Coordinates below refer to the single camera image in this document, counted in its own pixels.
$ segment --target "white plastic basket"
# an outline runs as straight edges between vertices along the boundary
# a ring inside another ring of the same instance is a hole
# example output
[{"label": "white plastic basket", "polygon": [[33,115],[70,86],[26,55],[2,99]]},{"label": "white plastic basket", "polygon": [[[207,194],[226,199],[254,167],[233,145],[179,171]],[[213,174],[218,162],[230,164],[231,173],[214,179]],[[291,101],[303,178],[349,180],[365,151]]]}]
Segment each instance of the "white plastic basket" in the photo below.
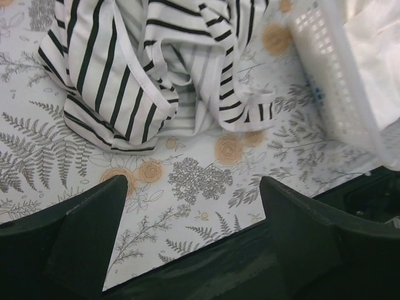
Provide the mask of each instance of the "white plastic basket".
[{"label": "white plastic basket", "polygon": [[327,134],[400,171],[400,120],[380,132],[332,0],[299,0],[288,19]]}]

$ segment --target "striped shirt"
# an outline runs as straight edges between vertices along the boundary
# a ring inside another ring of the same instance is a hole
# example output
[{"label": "striped shirt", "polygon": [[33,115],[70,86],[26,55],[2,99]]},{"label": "striped shirt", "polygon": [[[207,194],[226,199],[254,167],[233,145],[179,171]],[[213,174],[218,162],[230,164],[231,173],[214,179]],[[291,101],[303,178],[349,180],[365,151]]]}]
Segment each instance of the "striped shirt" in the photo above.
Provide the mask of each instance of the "striped shirt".
[{"label": "striped shirt", "polygon": [[56,0],[39,57],[67,91],[66,124],[107,151],[213,126],[257,131],[271,95],[249,94],[239,58],[268,0]]}]

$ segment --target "perforated basket side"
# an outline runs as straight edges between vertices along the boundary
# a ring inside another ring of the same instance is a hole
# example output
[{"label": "perforated basket side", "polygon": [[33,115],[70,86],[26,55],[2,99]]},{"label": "perforated basket side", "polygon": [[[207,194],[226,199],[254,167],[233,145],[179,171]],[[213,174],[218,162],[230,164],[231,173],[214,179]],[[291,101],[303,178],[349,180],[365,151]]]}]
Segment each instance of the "perforated basket side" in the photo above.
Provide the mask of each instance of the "perforated basket side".
[{"label": "perforated basket side", "polygon": [[301,0],[292,10],[289,25],[327,133],[392,165],[335,4]]}]

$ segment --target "black and white striped fabric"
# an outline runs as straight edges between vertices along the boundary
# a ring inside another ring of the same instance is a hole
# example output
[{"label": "black and white striped fabric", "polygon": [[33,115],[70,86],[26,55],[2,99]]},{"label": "black and white striped fabric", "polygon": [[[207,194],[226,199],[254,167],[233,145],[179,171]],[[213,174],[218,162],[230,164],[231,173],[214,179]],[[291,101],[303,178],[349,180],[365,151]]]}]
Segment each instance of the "black and white striped fabric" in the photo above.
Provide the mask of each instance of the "black and white striped fabric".
[{"label": "black and white striped fabric", "polygon": [[268,0],[56,0],[39,56],[67,91],[66,124],[107,151],[213,126],[262,130],[271,95],[236,78]]}]

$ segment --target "table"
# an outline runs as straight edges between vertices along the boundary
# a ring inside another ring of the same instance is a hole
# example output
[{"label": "table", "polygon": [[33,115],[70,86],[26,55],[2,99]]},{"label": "table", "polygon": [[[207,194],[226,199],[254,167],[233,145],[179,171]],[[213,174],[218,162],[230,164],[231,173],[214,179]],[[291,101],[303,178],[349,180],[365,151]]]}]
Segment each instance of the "table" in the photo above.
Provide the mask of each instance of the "table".
[{"label": "table", "polygon": [[[279,1],[270,3],[264,22],[284,23]],[[15,0],[0,8],[0,223],[126,175],[126,207],[104,289],[264,219],[261,176],[314,196],[377,167],[364,151],[325,137],[295,48],[268,54],[263,25],[239,73],[241,84],[275,93],[278,121],[268,130],[171,136],[148,157],[102,152],[65,126],[65,93],[36,57],[53,7],[54,0]]]}]

